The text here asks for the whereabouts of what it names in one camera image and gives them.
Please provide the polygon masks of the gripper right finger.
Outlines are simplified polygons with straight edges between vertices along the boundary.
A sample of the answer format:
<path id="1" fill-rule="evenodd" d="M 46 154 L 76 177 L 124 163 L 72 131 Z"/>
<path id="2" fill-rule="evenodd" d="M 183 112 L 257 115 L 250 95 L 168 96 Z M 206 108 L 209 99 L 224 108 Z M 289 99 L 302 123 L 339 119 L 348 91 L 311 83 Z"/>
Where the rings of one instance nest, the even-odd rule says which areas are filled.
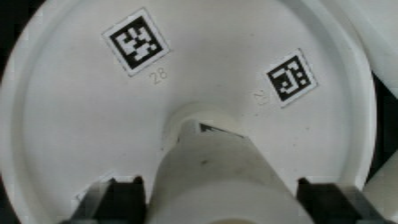
<path id="1" fill-rule="evenodd" d="M 300 178 L 296 200 L 314 224 L 380 224 L 380 213 L 353 186 Z"/>

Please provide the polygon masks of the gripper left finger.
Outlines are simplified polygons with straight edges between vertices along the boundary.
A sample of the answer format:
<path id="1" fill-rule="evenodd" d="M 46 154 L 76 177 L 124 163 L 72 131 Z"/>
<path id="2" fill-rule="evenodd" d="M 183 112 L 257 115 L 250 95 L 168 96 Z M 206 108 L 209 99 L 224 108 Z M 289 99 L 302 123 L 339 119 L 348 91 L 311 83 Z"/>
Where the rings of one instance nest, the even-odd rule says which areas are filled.
<path id="1" fill-rule="evenodd" d="M 144 224 L 145 213 L 142 177 L 129 182 L 110 179 L 90 185 L 72 215 L 58 224 Z"/>

